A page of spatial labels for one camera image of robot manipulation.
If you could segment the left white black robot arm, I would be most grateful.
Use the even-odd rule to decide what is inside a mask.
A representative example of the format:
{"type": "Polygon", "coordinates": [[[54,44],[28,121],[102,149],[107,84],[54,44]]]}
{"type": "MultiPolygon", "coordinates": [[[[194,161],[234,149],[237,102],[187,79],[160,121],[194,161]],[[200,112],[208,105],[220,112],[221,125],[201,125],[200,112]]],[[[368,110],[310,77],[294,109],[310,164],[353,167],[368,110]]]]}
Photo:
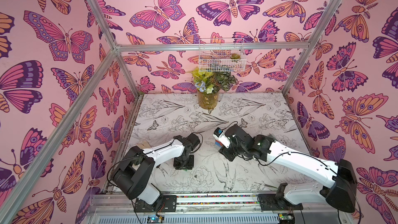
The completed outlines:
{"type": "Polygon", "coordinates": [[[195,133],[187,137],[177,135],[153,148],[134,146],[110,169],[109,181],[129,200],[139,199],[157,207],[162,203],[163,193],[149,182],[152,171],[169,160],[173,160],[175,170],[192,170],[194,153],[200,147],[201,140],[195,133]]]}

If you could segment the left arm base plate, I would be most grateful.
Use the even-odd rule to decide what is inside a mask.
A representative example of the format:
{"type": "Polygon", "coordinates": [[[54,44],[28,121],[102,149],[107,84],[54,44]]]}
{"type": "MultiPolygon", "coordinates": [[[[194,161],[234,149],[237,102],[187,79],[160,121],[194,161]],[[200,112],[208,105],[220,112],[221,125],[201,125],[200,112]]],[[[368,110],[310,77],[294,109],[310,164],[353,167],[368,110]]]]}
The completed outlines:
{"type": "Polygon", "coordinates": [[[141,199],[137,199],[135,202],[135,209],[138,213],[175,212],[176,207],[176,195],[160,195],[153,204],[148,204],[141,199]]]}

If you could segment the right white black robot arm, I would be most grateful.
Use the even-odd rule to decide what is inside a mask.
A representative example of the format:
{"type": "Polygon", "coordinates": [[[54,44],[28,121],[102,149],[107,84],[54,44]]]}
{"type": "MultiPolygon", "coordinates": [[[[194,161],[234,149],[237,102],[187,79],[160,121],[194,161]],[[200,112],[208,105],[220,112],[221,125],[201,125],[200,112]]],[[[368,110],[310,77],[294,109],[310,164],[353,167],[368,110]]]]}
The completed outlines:
{"type": "Polygon", "coordinates": [[[350,214],[360,209],[358,181],[347,160],[319,159],[285,146],[273,136],[259,134],[252,137],[237,124],[227,130],[217,128],[213,137],[221,145],[219,153],[231,162],[240,157],[255,160],[262,167],[278,164],[313,179],[312,183],[280,184],[277,193],[292,205],[326,203],[350,214]]]}

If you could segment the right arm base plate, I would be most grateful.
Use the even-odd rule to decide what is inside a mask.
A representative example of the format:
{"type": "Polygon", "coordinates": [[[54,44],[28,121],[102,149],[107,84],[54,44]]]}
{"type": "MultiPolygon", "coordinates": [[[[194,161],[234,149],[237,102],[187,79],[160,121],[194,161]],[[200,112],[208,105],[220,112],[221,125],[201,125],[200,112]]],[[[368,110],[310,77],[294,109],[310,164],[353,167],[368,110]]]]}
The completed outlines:
{"type": "Polygon", "coordinates": [[[283,197],[276,194],[260,194],[257,198],[262,211],[296,211],[303,210],[302,204],[291,204],[283,197]]]}

